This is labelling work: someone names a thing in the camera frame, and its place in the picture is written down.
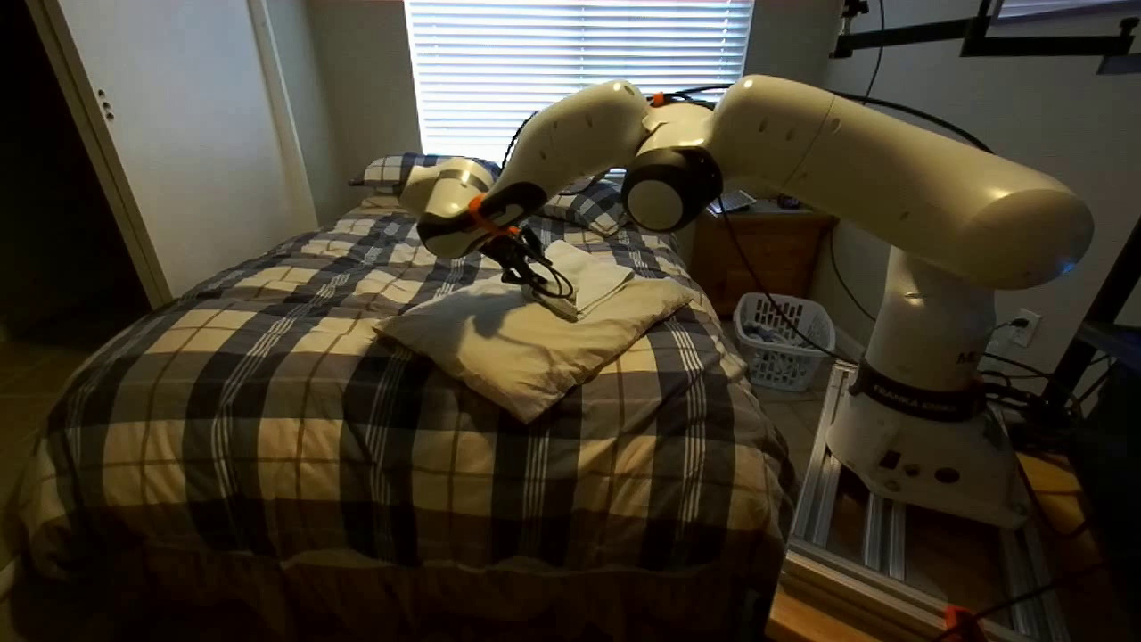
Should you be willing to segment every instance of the door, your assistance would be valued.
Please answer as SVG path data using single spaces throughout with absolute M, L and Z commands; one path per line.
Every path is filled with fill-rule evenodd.
M 150 304 L 317 226 L 245 0 L 40 3 Z

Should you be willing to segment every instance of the white pillow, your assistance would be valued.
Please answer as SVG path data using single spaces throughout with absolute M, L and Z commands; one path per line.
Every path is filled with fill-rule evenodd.
M 392 318 L 382 331 L 533 426 L 693 297 L 668 280 L 632 280 L 567 321 L 521 285 L 475 281 Z

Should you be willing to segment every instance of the wooden nightstand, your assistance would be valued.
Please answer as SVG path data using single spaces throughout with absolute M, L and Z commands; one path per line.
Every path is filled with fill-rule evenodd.
M 834 217 L 804 212 L 704 217 L 693 241 L 693 276 L 722 318 L 736 313 L 741 292 L 768 291 L 806 297 L 815 285 L 819 241 L 830 234 L 830 226 Z

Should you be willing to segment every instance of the plaid comforter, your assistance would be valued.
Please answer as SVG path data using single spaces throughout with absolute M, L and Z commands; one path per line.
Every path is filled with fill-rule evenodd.
M 665 235 L 540 235 L 690 281 Z M 382 321 L 475 280 L 399 213 L 238 264 L 74 373 L 24 494 L 33 559 L 119 546 L 399 566 L 693 570 L 770 585 L 789 463 L 698 297 L 535 426 L 475 396 Z

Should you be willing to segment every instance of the white robotic arm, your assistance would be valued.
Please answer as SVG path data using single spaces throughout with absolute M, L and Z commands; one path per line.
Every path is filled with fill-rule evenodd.
M 422 241 L 444 256 L 502 260 L 502 229 L 604 168 L 627 168 L 626 207 L 642 229 L 682 229 L 746 188 L 884 241 L 884 304 L 830 452 L 888 501 L 1025 520 L 979 361 L 997 291 L 1060 280 L 1088 251 L 1093 213 L 1065 187 L 789 80 L 749 74 L 715 110 L 609 84 L 540 110 L 490 198 L 424 213 Z

